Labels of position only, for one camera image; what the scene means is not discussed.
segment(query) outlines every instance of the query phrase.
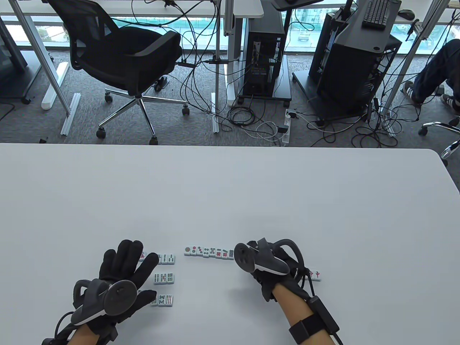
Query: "hand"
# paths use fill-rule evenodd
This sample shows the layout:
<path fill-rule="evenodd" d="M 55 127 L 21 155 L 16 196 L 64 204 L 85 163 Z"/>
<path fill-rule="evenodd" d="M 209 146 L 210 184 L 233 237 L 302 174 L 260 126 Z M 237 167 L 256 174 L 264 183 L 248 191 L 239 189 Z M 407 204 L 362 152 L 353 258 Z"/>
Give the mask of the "hand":
<path fill-rule="evenodd" d="M 149 278 L 153 269 L 158 265 L 158 255 L 150 253 L 142 264 L 136 269 L 144 246 L 140 241 L 123 240 L 118 250 L 109 249 L 104 254 L 104 259 L 99 271 L 99 279 L 118 282 L 130 280 L 139 289 Z M 156 298 L 156 291 L 143 290 L 136 298 L 134 304 L 123 314 L 117 316 L 99 316 L 88 322 L 88 327 L 101 338 L 109 335 L 110 330 L 117 324 L 131 317 L 136 311 L 149 304 Z"/>
<path fill-rule="evenodd" d="M 293 258 L 291 258 L 282 248 L 273 248 L 273 243 L 268 243 L 272 254 L 283 260 L 289 266 L 291 272 L 288 275 L 280 276 L 278 274 L 270 273 L 267 271 L 260 271 L 255 270 L 251 275 L 254 277 L 257 282 L 262 285 L 262 296 L 268 302 L 271 299 L 276 301 L 276 298 L 273 296 L 273 289 L 275 288 L 276 284 L 282 284 L 287 289 L 292 291 L 297 295 L 304 295 L 308 296 L 308 294 L 298 285 L 298 283 L 294 280 L 295 274 L 297 272 L 297 268 L 299 264 Z M 257 242 L 250 241 L 247 243 L 248 246 L 252 248 L 256 248 Z"/>

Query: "office chair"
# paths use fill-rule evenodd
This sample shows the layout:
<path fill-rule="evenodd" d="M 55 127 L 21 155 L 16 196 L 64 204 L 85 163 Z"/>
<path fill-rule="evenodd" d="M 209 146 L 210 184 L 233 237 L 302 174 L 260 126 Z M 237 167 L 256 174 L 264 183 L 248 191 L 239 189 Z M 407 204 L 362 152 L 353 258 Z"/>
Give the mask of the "office chair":
<path fill-rule="evenodd" d="M 155 81 L 174 69 L 182 54 L 180 35 L 172 31 L 161 35 L 130 25 L 119 28 L 98 3 L 90 0 L 47 1 L 69 34 L 72 67 L 126 91 L 105 89 L 106 102 L 112 101 L 111 94 L 131 99 L 99 123 L 96 136 L 104 139 L 104 125 L 137 104 L 152 132 L 149 144 L 158 145 L 144 102 L 179 103 L 183 115 L 190 113 L 185 101 L 146 96 Z"/>
<path fill-rule="evenodd" d="M 458 117 L 450 121 L 449 123 L 442 123 L 442 122 L 428 122 L 422 125 L 422 128 L 419 130 L 419 135 L 425 136 L 428 134 L 428 127 L 441 127 L 447 129 L 448 131 L 452 131 L 460 135 L 460 128 L 455 127 L 459 124 Z M 444 166 L 448 165 L 447 158 L 449 158 L 460 146 L 460 138 L 459 140 L 454 141 L 451 145 L 449 145 L 441 154 L 441 160 L 444 163 Z"/>

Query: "black keyboard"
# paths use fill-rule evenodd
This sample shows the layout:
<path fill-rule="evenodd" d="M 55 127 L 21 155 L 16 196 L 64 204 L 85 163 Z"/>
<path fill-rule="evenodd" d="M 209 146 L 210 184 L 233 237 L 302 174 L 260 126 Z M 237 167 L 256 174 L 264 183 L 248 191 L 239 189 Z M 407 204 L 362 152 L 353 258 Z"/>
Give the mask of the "black keyboard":
<path fill-rule="evenodd" d="M 373 0 L 368 3 L 362 26 L 376 30 L 385 30 L 388 19 L 388 0 Z"/>

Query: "forearm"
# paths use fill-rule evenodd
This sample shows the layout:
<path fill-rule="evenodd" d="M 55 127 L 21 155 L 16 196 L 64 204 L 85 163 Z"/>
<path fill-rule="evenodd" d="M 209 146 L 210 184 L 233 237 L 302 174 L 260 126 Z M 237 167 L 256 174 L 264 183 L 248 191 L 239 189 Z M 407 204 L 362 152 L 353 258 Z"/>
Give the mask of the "forearm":
<path fill-rule="evenodd" d="M 91 332 L 87 325 L 81 326 L 74 333 L 68 345 L 96 345 L 99 336 Z"/>
<path fill-rule="evenodd" d="M 283 309 L 284 315 L 286 315 L 290 326 L 313 315 L 313 312 L 303 299 L 294 295 L 281 284 L 275 286 L 275 289 L 273 289 L 273 296 L 275 296 L 281 309 Z M 323 329 L 302 343 L 302 345 L 313 344 L 334 345 L 334 342 L 329 334 Z"/>

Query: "computer mouse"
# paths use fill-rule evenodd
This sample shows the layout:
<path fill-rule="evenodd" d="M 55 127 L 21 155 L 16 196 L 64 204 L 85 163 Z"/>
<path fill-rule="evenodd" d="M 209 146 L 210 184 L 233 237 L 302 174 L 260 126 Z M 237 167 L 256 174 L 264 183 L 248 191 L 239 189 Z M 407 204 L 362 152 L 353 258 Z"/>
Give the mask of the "computer mouse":
<path fill-rule="evenodd" d="M 401 10 L 398 12 L 398 16 L 411 21 L 415 19 L 415 13 L 412 10 Z"/>

